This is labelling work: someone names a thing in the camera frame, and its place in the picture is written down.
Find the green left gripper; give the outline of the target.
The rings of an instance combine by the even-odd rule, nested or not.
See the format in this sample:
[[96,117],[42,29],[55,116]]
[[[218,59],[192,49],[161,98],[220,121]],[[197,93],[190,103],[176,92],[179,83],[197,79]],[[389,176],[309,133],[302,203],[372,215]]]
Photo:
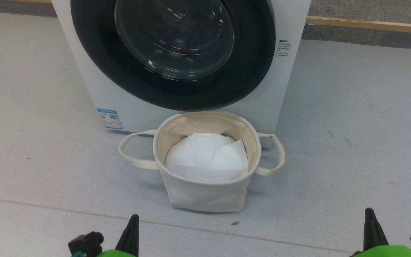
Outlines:
[[115,250],[101,252],[97,257],[138,257],[139,215],[133,214],[116,244]]

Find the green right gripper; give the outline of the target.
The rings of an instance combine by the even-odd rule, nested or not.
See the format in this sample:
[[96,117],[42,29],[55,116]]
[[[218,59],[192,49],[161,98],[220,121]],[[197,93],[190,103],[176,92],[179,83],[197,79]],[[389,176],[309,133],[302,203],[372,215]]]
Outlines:
[[383,229],[372,208],[364,211],[363,251],[351,257],[411,257],[411,248],[389,245]]

